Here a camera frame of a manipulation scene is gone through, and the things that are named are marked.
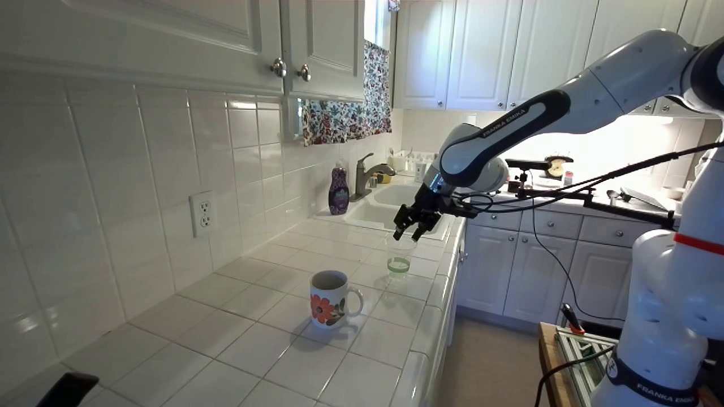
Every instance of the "cabinet door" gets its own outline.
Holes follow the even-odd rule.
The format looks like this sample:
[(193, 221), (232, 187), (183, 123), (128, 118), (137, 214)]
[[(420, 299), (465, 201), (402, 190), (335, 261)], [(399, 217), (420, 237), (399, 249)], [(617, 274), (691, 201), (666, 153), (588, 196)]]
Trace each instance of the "cabinet door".
[(23, 0), (0, 5), (0, 62), (282, 93), (279, 5), (259, 0)]
[(458, 283), (459, 305), (503, 315), (516, 256), (516, 235), (501, 227), (468, 227)]
[[(722, 0), (697, 0), (688, 1), (679, 34), (691, 41), (693, 45), (709, 45), (724, 36), (724, 1)], [(702, 112), (693, 112), (671, 100), (657, 101), (658, 116), (693, 116), (693, 118), (706, 118)]]
[[(613, 52), (647, 30), (676, 31), (686, 0), (601, 0), (586, 62)], [(657, 101), (650, 101), (637, 112), (652, 112)]]
[[(564, 261), (564, 267), (570, 265), (575, 239), (542, 237), (542, 241)], [(532, 322), (559, 321), (564, 285), (566, 274), (559, 261), (535, 235), (521, 233), (506, 316)]]
[(362, 100), (362, 0), (288, 0), (288, 14), (291, 91)]
[[(611, 319), (623, 319), (627, 312), (629, 265), (629, 249), (588, 241), (578, 244), (570, 278), (578, 290), (580, 305), (585, 307), (585, 312), (602, 316), (595, 319), (580, 312), (580, 319), (623, 325)], [(566, 286), (566, 303), (574, 303), (570, 286)]]
[(447, 105), (455, 0), (404, 1), (396, 47), (395, 103)]
[(510, 108), (586, 66), (597, 0), (526, 0), (508, 94)]
[(458, 0), (449, 80), (450, 108), (506, 108), (521, 0)]

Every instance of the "mug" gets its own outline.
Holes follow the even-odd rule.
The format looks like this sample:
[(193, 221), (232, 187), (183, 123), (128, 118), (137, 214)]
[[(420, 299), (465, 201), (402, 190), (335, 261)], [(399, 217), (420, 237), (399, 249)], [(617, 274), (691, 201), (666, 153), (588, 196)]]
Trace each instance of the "mug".
[[(325, 327), (335, 327), (344, 316), (356, 316), (364, 310), (364, 299), (359, 290), (347, 285), (347, 274), (328, 269), (312, 275), (311, 283), (312, 321)], [(360, 299), (360, 310), (347, 310), (347, 294)]]

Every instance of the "soap dispenser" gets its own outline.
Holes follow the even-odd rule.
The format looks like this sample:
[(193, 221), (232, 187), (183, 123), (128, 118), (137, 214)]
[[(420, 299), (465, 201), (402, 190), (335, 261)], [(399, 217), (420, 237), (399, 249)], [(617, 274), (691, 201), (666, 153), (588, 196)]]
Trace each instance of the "soap dispenser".
[(328, 192), (330, 214), (344, 214), (350, 205), (350, 186), (344, 166), (334, 166), (334, 180)]

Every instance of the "electrical outlet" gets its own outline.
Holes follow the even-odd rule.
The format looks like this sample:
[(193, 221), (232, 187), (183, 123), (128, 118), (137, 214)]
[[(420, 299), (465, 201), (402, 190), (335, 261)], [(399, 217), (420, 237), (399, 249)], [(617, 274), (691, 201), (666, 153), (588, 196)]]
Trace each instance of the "electrical outlet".
[(190, 196), (190, 217), (195, 221), (195, 237), (208, 235), (217, 223), (214, 192), (200, 192)]

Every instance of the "wall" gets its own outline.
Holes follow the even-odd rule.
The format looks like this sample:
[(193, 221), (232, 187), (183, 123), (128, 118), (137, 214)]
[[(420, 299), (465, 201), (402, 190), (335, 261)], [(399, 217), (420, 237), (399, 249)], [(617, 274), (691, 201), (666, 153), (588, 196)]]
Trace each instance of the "wall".
[[(484, 127), (503, 112), (468, 112), (468, 110), (406, 110), (404, 148), (437, 151), (454, 127), (474, 121)], [(578, 179), (588, 179), (617, 166), (700, 144), (704, 120), (697, 118), (644, 118), (627, 116), (605, 128), (586, 136), (547, 134), (529, 138), (506, 155), (544, 161), (546, 155), (564, 153), (578, 162)], [(652, 186), (683, 186), (693, 166), (693, 155), (637, 172), (626, 180)]]
[[(262, 94), (0, 73), (0, 393), (321, 211), (335, 162), (399, 144), (300, 146)], [(217, 227), (193, 237), (202, 190)]]

